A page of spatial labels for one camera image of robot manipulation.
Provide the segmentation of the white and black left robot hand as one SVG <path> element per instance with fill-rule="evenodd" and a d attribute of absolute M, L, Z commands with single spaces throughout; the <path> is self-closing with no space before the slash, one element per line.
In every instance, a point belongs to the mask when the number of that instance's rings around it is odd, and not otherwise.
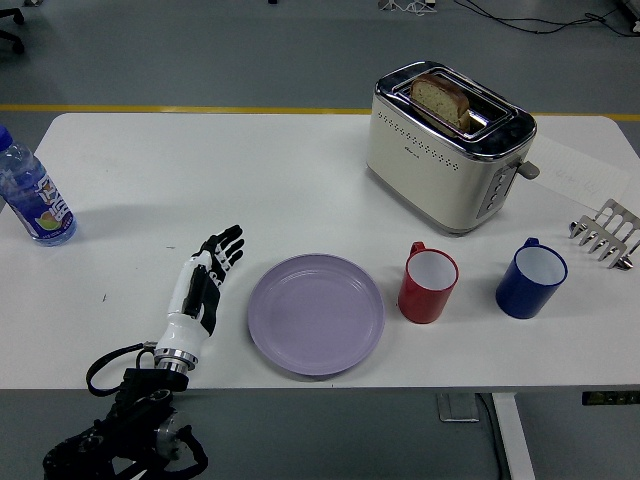
<path fill-rule="evenodd" d="M 216 326 L 221 286 L 243 255 L 242 234 L 238 225 L 214 234 L 184 263 L 169 303 L 167 329 L 154 349 L 157 368 L 195 368 Z"/>

